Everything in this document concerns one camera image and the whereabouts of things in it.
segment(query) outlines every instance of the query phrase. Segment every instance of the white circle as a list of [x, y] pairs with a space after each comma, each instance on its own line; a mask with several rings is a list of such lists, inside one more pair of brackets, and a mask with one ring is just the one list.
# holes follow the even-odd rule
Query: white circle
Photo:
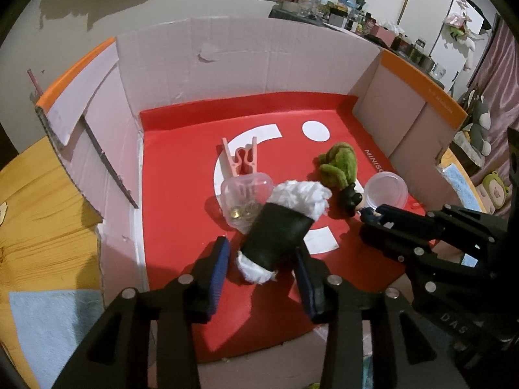
[[330, 138], [330, 130], [319, 121], [307, 121], [303, 124], [303, 133], [310, 140], [326, 142]]
[[436, 284], [432, 281], [429, 281], [425, 284], [425, 290], [427, 292], [435, 292], [436, 291]]

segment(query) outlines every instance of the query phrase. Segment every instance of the white fuzzy trim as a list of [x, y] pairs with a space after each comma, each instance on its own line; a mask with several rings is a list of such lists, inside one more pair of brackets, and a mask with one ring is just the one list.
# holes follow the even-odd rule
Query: white fuzzy trim
[[263, 267], [255, 264], [248, 259], [242, 252], [238, 252], [236, 257], [236, 266], [247, 282], [251, 284], [264, 284], [265, 282], [274, 279], [276, 272], [271, 272]]
[[295, 210], [317, 221], [328, 208], [332, 191], [319, 182], [289, 180], [274, 187], [267, 202]]

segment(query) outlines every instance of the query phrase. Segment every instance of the clear plastic container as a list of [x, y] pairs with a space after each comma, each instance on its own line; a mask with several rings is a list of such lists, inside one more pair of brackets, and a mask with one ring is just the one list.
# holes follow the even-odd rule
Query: clear plastic container
[[366, 205], [373, 209], [383, 204], [403, 208], [408, 196], [407, 184], [392, 172], [378, 172], [364, 186]]
[[220, 203], [227, 223], [247, 234], [273, 188], [272, 179], [263, 172], [225, 179]]

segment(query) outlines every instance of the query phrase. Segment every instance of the gray cat plush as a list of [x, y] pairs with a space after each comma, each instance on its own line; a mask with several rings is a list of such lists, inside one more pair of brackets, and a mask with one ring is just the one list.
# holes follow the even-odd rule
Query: gray cat plush
[[472, 123], [465, 127], [463, 132], [472, 147], [487, 157], [492, 150], [492, 146], [487, 141], [488, 130], [490, 130], [489, 106], [485, 103], [483, 95], [476, 98], [473, 102]]

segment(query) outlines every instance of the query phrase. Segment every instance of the small figurine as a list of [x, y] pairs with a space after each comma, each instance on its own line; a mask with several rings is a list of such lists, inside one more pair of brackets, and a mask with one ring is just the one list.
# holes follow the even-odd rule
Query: small figurine
[[354, 216], [357, 206], [360, 207], [362, 203], [361, 193], [355, 192], [355, 183], [343, 188], [339, 192], [339, 208], [348, 216]]
[[497, 209], [503, 207], [507, 196], [510, 194], [510, 189], [504, 185], [497, 172], [492, 171], [476, 187], [476, 192], [479, 194], [487, 213], [492, 215]]
[[364, 223], [380, 222], [382, 215], [375, 211], [372, 207], [363, 207], [359, 210], [360, 220]]
[[357, 161], [351, 145], [339, 142], [319, 156], [321, 183], [328, 188], [339, 188], [339, 208], [347, 215], [355, 215], [361, 207], [362, 194], [355, 192]]

